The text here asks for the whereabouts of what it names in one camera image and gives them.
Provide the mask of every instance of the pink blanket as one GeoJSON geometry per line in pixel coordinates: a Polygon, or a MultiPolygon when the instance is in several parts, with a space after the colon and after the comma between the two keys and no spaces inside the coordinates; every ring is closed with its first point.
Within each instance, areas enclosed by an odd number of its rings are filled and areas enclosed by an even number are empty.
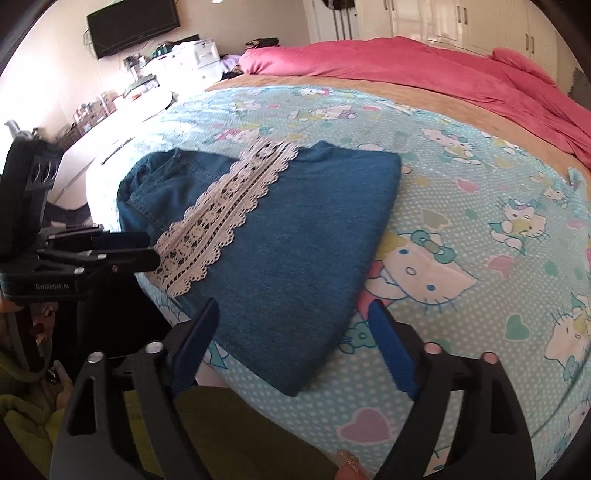
{"type": "Polygon", "coordinates": [[[504,116],[591,168],[591,112],[534,62],[505,48],[489,57],[404,37],[248,50],[245,73],[396,83],[444,93],[504,116]]]}

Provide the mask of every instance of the bed sheet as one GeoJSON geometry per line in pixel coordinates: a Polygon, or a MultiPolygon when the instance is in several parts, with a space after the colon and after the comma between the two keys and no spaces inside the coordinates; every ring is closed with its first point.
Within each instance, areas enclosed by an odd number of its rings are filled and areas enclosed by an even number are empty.
{"type": "MultiPolygon", "coordinates": [[[[282,395],[214,342],[206,362],[273,421],[329,456],[349,450],[375,472],[411,408],[365,321],[369,301],[382,298],[424,340],[459,355],[492,350],[501,357],[542,476],[589,410],[583,175],[569,170],[565,181],[516,144],[387,98],[317,86],[248,87],[174,107],[104,166],[93,165],[93,219],[118,229],[118,183],[144,154],[179,147],[238,157],[260,135],[395,151],[404,177],[358,312],[304,391],[282,395]]],[[[174,300],[140,280],[171,323],[187,319],[174,300]]],[[[459,407],[454,395],[431,470],[445,461],[459,407]]]]}

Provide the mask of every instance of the white wall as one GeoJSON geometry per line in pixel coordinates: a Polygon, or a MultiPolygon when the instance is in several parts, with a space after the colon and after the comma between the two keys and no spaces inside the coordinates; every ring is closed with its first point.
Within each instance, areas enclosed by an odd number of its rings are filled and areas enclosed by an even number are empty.
{"type": "Polygon", "coordinates": [[[302,0],[178,0],[181,27],[119,54],[96,60],[83,44],[86,16],[109,0],[58,0],[33,26],[0,76],[0,171],[12,140],[2,124],[40,127],[51,138],[71,123],[82,103],[132,81],[122,65],[128,55],[150,53],[164,40],[199,33],[214,38],[220,54],[241,53],[260,37],[278,37],[286,46],[310,42],[302,0]]]}

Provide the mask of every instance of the hello kitty print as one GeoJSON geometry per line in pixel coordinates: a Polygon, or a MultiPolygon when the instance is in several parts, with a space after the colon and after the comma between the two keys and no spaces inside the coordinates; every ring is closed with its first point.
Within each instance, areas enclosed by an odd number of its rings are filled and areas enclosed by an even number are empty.
{"type": "Polygon", "coordinates": [[[445,246],[441,235],[417,230],[400,235],[387,232],[376,262],[378,275],[365,290],[386,304],[410,299],[442,312],[478,281],[456,262],[457,254],[445,246]]]}

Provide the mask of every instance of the television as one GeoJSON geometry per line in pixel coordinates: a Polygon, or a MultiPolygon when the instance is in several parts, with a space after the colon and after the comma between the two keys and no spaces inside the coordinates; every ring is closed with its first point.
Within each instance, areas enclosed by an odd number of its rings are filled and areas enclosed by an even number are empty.
{"type": "Polygon", "coordinates": [[[123,0],[86,19],[99,59],[180,26],[174,0],[123,0]]]}

